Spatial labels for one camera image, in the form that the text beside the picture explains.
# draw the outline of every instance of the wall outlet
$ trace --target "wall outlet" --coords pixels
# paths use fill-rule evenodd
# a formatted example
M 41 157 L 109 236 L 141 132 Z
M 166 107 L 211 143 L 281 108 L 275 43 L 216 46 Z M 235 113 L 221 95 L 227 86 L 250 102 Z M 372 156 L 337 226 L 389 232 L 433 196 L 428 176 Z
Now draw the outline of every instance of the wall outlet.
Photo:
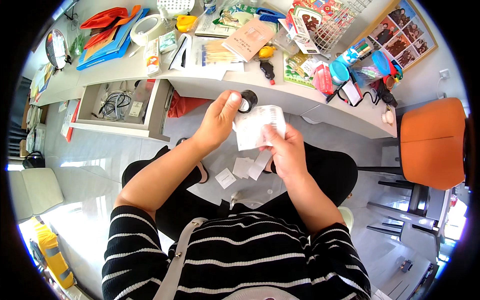
M 450 78 L 450 70 L 445 69 L 440 71 L 440 78 L 442 79 L 449 79 Z

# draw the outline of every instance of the red packaging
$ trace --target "red packaging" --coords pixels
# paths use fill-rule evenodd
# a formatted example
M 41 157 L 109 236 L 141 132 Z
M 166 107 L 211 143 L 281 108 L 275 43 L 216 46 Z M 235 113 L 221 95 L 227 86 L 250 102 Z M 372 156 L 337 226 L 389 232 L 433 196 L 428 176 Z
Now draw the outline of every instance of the red packaging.
M 333 94 L 332 76 L 330 75 L 330 68 L 326 62 L 321 61 L 321 64 L 315 70 L 312 80 L 313 86 L 322 93 Z

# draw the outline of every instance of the striped sleeve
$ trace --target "striped sleeve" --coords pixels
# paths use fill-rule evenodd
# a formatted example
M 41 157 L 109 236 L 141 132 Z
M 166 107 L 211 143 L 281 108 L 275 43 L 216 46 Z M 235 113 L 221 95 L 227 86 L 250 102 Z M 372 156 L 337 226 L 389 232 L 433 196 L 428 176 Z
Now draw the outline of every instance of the striped sleeve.
M 315 293 L 327 299 L 370 299 L 370 281 L 348 228 L 335 223 L 314 237 L 308 268 Z
M 116 207 L 110 219 L 102 269 L 103 298 L 152 299 L 169 263 L 153 219 L 133 206 Z

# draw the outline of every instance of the photo frame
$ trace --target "photo frame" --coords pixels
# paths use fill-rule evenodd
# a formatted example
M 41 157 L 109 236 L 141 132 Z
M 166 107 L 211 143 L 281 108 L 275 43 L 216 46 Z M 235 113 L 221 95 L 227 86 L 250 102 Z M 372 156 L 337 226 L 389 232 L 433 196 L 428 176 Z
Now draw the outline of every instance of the photo frame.
M 430 28 L 410 0 L 392 0 L 352 44 L 365 37 L 403 72 L 438 48 Z

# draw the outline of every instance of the wire basket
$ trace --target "wire basket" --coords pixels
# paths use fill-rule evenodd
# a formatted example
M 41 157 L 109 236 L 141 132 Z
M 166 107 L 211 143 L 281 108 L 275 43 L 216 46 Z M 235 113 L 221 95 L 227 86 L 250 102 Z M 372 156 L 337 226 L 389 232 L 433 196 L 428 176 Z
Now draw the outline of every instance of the wire basket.
M 323 22 L 313 33 L 313 41 L 320 54 L 326 56 L 338 43 L 357 16 L 372 0 L 349 0 L 342 4 L 331 16 L 325 16 Z

